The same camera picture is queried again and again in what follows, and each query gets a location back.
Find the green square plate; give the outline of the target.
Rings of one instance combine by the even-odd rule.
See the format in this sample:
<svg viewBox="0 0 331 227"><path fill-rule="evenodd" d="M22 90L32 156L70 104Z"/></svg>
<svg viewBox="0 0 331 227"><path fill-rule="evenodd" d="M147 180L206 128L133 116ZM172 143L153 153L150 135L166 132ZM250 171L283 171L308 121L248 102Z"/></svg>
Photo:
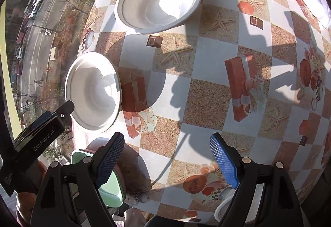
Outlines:
<svg viewBox="0 0 331 227"><path fill-rule="evenodd" d="M92 157L95 151L89 149L74 150L71 154L71 163L76 164L86 156ZM126 188L120 167L116 164L108 182L99 188L100 196L107 207L118 208L126 198Z"/></svg>

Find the patterned checkered tablecloth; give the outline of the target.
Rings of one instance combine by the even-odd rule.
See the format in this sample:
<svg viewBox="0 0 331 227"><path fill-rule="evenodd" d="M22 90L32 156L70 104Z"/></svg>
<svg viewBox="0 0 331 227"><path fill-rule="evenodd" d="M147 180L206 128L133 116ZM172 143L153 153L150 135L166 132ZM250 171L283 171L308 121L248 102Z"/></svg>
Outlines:
<svg viewBox="0 0 331 227"><path fill-rule="evenodd" d="M242 156L284 164L300 201L330 158L330 30L301 0L201 0L183 25L136 34L96 0L88 50L120 76L126 203L215 223L231 194L209 147L219 132Z"/></svg>

